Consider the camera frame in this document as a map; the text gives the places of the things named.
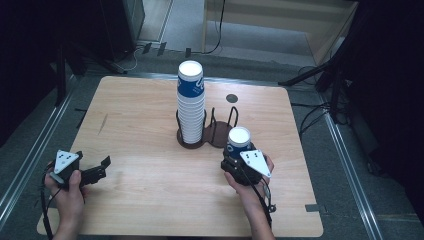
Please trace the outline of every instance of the hand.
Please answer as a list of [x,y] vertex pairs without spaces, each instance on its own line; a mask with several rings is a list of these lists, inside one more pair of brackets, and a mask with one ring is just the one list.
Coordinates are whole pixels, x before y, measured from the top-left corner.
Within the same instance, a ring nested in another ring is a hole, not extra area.
[[[272,170],[274,169],[274,163],[272,162],[270,157],[266,156],[265,154],[264,156],[266,157],[269,171],[272,172]],[[232,188],[234,188],[234,190],[236,190],[236,192],[240,196],[244,212],[250,223],[252,239],[275,239],[274,234],[272,233],[271,228],[268,225],[268,221],[262,208],[262,205],[259,201],[259,198],[253,188],[251,186],[243,186],[241,184],[238,184],[229,172],[225,172],[224,175],[227,179],[228,184]],[[266,176],[263,177],[267,184],[269,184],[269,178]],[[264,183],[262,181],[256,185],[256,189],[261,194],[261,196],[264,197],[265,191]]]
[[[59,191],[57,183],[46,174],[46,187],[52,195]],[[81,172],[75,170],[69,179],[69,190],[61,189],[55,196],[57,209],[59,211],[59,227],[54,239],[76,239],[81,228],[84,210],[84,196],[80,190]]]

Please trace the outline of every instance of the finger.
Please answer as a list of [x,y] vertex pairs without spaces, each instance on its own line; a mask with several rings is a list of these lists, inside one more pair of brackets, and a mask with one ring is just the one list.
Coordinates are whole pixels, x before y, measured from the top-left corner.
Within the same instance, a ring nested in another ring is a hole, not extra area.
[[234,179],[233,175],[229,172],[224,172],[225,178],[227,179],[228,185],[230,185],[232,188],[234,188],[237,191],[238,183]]
[[81,194],[79,185],[81,182],[81,172],[79,170],[74,170],[69,179],[69,192],[70,194]]
[[[49,163],[47,163],[47,167],[50,166],[52,164],[52,161],[50,161]],[[49,167],[49,169],[47,169],[47,172],[52,172],[53,171],[53,165],[51,167]]]
[[83,198],[87,198],[90,195],[90,190],[86,187],[81,188],[81,194]]
[[268,165],[269,171],[272,172],[272,170],[274,170],[274,162],[272,162],[272,159],[268,155],[265,155],[265,157],[266,157],[266,165]]
[[49,173],[47,173],[44,177],[44,184],[52,193],[57,192],[59,190],[56,181],[50,176]]

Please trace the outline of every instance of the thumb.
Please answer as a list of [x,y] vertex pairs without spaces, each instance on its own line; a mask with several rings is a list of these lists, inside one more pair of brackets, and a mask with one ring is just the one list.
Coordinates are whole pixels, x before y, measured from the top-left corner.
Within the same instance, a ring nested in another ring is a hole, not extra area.
[[69,192],[80,192],[79,185],[81,183],[81,172],[74,170],[69,179]]
[[236,186],[237,183],[236,183],[236,180],[234,180],[234,177],[231,175],[231,173],[224,172],[224,175],[225,175],[225,178],[227,179],[228,185],[230,185],[231,187],[235,189],[237,187]]

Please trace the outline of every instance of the stack of paper cups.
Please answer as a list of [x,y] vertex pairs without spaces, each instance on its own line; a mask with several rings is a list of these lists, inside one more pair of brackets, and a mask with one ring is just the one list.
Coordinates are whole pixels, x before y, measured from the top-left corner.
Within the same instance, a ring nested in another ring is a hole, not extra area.
[[188,144],[202,139],[205,117],[203,68],[196,61],[185,61],[178,68],[178,118],[183,141]]

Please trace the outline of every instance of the black metal cup holder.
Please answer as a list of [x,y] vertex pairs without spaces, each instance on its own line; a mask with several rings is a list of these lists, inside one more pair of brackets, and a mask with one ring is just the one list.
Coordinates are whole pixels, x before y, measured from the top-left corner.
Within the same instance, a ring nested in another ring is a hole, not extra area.
[[212,108],[211,121],[210,121],[209,125],[207,127],[205,127],[205,122],[206,122],[206,118],[207,118],[207,113],[206,113],[206,110],[205,110],[205,117],[203,118],[202,137],[200,138],[199,142],[189,144],[189,143],[184,142],[184,137],[183,137],[182,131],[181,131],[181,123],[180,123],[180,119],[178,117],[178,110],[177,110],[176,118],[177,118],[177,123],[178,123],[178,131],[177,131],[178,143],[182,147],[187,148],[187,149],[199,148],[199,147],[203,146],[203,144],[205,144],[206,142],[208,142],[209,144],[211,144],[212,146],[214,146],[216,148],[224,148],[227,145],[228,133],[233,128],[233,126],[230,125],[231,117],[233,115],[233,111],[235,111],[235,113],[236,113],[235,114],[236,119],[234,121],[234,127],[236,127],[237,121],[238,121],[238,110],[234,106],[231,108],[230,116],[228,118],[228,122],[216,121],[215,108]]

